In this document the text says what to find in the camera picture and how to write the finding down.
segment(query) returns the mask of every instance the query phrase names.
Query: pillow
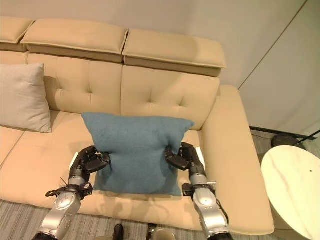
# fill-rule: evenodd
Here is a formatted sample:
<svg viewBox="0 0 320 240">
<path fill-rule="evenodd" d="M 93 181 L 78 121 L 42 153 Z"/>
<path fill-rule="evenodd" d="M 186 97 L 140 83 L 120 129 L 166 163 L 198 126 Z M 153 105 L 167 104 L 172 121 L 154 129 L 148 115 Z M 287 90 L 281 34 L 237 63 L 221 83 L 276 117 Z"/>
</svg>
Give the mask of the pillow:
<svg viewBox="0 0 320 240">
<path fill-rule="evenodd" d="M 52 133 L 44 64 L 0 64 L 0 125 Z"/>
<path fill-rule="evenodd" d="M 165 159 L 165 148 L 178 153 L 194 123 L 164 116 L 82 114 L 99 152 L 110 154 L 110 164 L 98 171 L 94 189 L 118 194 L 181 196 L 178 171 Z"/>
</svg>

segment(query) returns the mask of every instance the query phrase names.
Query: white marble tabletop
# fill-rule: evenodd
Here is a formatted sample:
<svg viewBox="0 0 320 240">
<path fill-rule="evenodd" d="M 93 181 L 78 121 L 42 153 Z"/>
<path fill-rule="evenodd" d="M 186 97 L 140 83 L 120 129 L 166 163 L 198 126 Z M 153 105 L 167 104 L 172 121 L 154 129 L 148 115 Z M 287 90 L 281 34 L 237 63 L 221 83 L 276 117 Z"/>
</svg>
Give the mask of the white marble tabletop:
<svg viewBox="0 0 320 240">
<path fill-rule="evenodd" d="M 277 146 L 262 160 L 270 202 L 288 225 L 320 240 L 320 159 L 295 146 Z"/>
</svg>

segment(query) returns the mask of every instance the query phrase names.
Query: sofa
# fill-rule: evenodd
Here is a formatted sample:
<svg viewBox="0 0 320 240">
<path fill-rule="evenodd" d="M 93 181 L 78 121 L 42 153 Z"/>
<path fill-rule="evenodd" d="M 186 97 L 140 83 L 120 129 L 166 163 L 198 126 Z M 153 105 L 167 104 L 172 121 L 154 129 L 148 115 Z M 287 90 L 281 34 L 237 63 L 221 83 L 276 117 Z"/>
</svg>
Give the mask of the sofa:
<svg viewBox="0 0 320 240">
<path fill-rule="evenodd" d="M 52 124 L 52 133 L 0 126 L 2 200 L 51 208 L 55 199 L 46 192 L 64 185 L 75 152 L 93 145 L 81 113 L 167 116 L 195 123 L 183 142 L 201 147 L 230 231 L 274 231 L 239 92 L 218 78 L 227 66 L 218 42 L 86 20 L 0 20 L 1 64 L 44 63 Z M 179 171 L 179 186 L 187 182 Z M 79 212 L 201 231 L 192 200 L 183 196 L 93 191 Z"/>
</svg>

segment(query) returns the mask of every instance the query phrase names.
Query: white wall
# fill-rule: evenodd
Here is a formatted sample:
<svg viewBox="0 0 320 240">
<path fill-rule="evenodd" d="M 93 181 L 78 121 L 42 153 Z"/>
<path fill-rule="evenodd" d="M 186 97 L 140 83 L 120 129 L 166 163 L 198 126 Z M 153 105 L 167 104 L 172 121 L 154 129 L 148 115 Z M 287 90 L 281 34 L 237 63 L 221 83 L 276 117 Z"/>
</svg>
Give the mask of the white wall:
<svg viewBox="0 0 320 240">
<path fill-rule="evenodd" d="M 309 0 L 240 94 L 249 124 L 310 135 L 320 129 L 320 0 Z"/>
<path fill-rule="evenodd" d="M 190 34 L 224 46 L 221 82 L 239 87 L 304 0 L 1 0 L 2 16 L 85 19 Z"/>
</svg>

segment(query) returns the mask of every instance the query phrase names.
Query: black wire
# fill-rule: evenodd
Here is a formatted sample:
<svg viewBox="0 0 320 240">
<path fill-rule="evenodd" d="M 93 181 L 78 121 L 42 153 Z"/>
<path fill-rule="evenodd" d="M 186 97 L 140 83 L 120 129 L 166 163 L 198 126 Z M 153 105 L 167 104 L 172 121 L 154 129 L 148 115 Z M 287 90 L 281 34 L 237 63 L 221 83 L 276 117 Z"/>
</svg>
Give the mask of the black wire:
<svg viewBox="0 0 320 240">
<path fill-rule="evenodd" d="M 226 213 L 226 211 L 224 210 L 224 208 L 222 207 L 220 201 L 218 200 L 218 198 L 216 198 L 216 204 L 218 204 L 219 208 L 221 209 L 221 211 L 223 212 L 223 214 L 225 215 L 226 218 L 226 223 L 229 225 L 229 217 L 228 214 Z"/>
</svg>

